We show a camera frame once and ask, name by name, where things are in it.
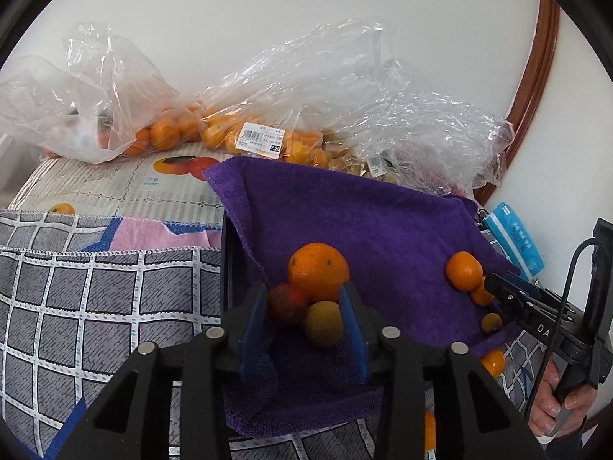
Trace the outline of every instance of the purple towel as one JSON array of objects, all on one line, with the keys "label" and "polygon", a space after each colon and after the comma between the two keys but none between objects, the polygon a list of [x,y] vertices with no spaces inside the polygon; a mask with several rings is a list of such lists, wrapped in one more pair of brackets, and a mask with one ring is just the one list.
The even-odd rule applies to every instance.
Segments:
[{"label": "purple towel", "polygon": [[[487,310],[445,277],[445,264],[458,251],[471,252],[487,273],[515,271],[477,230],[473,202],[257,158],[233,158],[206,176],[252,269],[269,287],[287,280],[287,261],[295,250],[325,242],[347,259],[362,302],[418,342],[447,347],[461,340],[481,356],[517,335],[509,324],[485,337],[479,325]],[[378,412],[381,390],[354,379],[342,341],[321,350],[299,329],[268,328],[261,343],[267,355],[257,361],[256,378],[226,389],[231,427],[266,437]]]}]

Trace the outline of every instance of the blue package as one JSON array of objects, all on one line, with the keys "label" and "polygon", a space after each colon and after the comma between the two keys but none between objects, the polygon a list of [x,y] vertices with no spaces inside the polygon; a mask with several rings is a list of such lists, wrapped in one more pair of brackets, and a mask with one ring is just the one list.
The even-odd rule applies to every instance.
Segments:
[{"label": "blue package", "polygon": [[523,279],[532,281],[545,267],[536,244],[510,206],[501,202],[483,223],[496,237],[511,262],[522,270]]}]

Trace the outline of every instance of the clear plastic bag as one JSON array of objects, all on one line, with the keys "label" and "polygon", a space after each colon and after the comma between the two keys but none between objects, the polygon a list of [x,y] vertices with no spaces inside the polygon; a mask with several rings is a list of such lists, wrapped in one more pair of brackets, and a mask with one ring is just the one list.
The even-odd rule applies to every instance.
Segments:
[{"label": "clear plastic bag", "polygon": [[500,182],[503,151],[514,136],[507,120],[474,105],[409,91],[382,96],[339,131],[359,159],[381,156],[399,184],[468,197],[473,188]]},{"label": "clear plastic bag", "polygon": [[86,163],[109,161],[177,97],[157,68],[106,24],[79,24],[65,41],[70,72],[41,57],[7,64],[0,130]]},{"label": "clear plastic bag", "polygon": [[237,148],[244,123],[252,122],[285,130],[282,161],[433,194],[472,196],[473,187],[499,182],[511,125],[417,91],[391,37],[384,20],[347,21],[259,54],[198,94],[204,145],[254,155]]},{"label": "clear plastic bag", "polygon": [[284,130],[282,161],[327,167],[324,134],[356,120],[383,92],[411,82],[394,57],[390,33],[385,21],[327,24],[259,54],[197,95],[207,124],[204,145],[257,155],[237,148],[244,123],[251,122]]}]

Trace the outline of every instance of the finger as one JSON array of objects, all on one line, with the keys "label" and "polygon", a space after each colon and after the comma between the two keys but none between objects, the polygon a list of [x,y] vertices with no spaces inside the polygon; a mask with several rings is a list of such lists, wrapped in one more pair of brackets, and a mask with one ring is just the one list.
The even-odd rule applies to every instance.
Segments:
[{"label": "finger", "polygon": [[568,410],[585,409],[587,411],[594,404],[597,394],[597,390],[591,386],[581,386],[566,396],[564,406]]},{"label": "finger", "polygon": [[528,421],[528,427],[536,437],[541,437],[544,434],[543,430],[531,420]]},{"label": "finger", "polygon": [[558,367],[556,367],[553,359],[549,359],[547,362],[547,367],[545,367],[545,373],[543,374],[543,380],[545,382],[549,382],[553,386],[560,382],[560,372],[558,371]]},{"label": "finger", "polygon": [[560,404],[558,400],[554,398],[551,387],[547,383],[541,383],[536,392],[536,398],[534,402],[537,408],[540,408],[543,412],[548,415],[555,417],[560,413]]},{"label": "finger", "polygon": [[545,434],[551,432],[556,427],[556,421],[538,407],[531,410],[530,420]]}]

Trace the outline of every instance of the barcode sticker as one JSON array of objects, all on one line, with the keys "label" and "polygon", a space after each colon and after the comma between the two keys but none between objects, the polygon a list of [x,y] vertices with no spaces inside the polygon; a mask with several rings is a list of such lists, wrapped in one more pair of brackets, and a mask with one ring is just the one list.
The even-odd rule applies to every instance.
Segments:
[{"label": "barcode sticker", "polygon": [[236,148],[265,158],[278,159],[284,134],[284,129],[245,122],[240,130]]},{"label": "barcode sticker", "polygon": [[387,175],[387,169],[385,169],[385,162],[381,156],[374,156],[366,160],[366,164],[369,165],[370,174],[373,178],[378,176]]}]

